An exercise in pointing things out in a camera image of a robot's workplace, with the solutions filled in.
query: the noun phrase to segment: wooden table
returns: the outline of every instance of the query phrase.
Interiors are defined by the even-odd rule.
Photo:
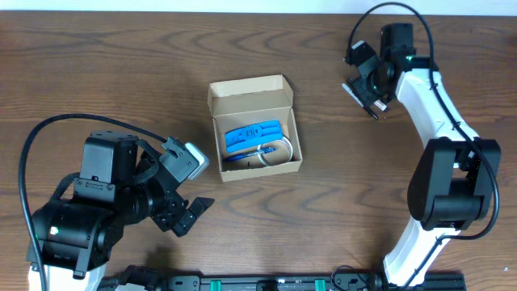
[[[89,112],[162,136],[192,141],[212,164],[182,185],[188,199],[216,203],[184,238],[149,219],[126,227],[108,272],[129,264],[205,275],[331,272],[339,264],[378,266],[403,231],[406,189],[422,153],[408,114],[397,103],[374,121],[340,84],[357,75],[342,62],[358,15],[226,15],[175,13],[0,13],[0,281],[26,290],[27,230],[21,215],[19,153],[37,122]],[[502,148],[501,214],[476,242],[452,242],[433,264],[461,270],[469,290],[517,285],[517,19],[427,17],[436,60],[462,116]],[[357,38],[379,46],[382,25],[409,16],[372,16]],[[415,26],[415,43],[427,39]],[[304,164],[297,173],[222,183],[212,121],[210,82],[284,74]],[[27,187],[32,210],[64,175],[78,171],[91,130],[118,129],[63,121],[32,147]],[[473,234],[486,223],[476,222]]]

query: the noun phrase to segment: white background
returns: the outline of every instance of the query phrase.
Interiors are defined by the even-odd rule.
[[[359,14],[387,0],[0,0],[0,10]],[[401,0],[425,15],[517,15],[517,0]],[[377,13],[407,14],[399,7]]]

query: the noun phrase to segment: cardboard box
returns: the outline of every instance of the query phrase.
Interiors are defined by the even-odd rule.
[[[284,76],[267,76],[243,80],[215,82],[208,88],[208,107],[213,117],[219,172],[224,182],[298,171],[303,158],[292,111],[292,89]],[[256,150],[256,146],[229,154],[225,133],[259,122],[278,120],[282,132],[292,143],[291,162],[265,167],[255,157],[236,162],[223,162],[230,155]],[[285,160],[288,154],[280,146],[264,157],[271,163]]]

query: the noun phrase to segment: green strip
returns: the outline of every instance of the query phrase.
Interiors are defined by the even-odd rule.
[[[325,280],[317,279],[314,284],[316,285],[316,291],[326,291]]]
[[[211,281],[210,282],[210,291],[221,291],[222,283],[220,281]]]

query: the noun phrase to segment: blue pen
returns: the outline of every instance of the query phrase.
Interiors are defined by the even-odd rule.
[[[252,151],[252,152],[249,152],[249,153],[235,154],[235,155],[233,155],[231,157],[225,158],[225,161],[226,162],[233,162],[233,161],[237,161],[237,160],[240,160],[240,159],[243,159],[243,158],[248,158],[248,157],[251,157],[251,156],[254,156],[254,155],[257,155],[257,154],[269,154],[269,153],[274,152],[275,150],[277,150],[277,148],[269,147],[269,148],[263,148],[263,149],[260,149],[260,150]]]

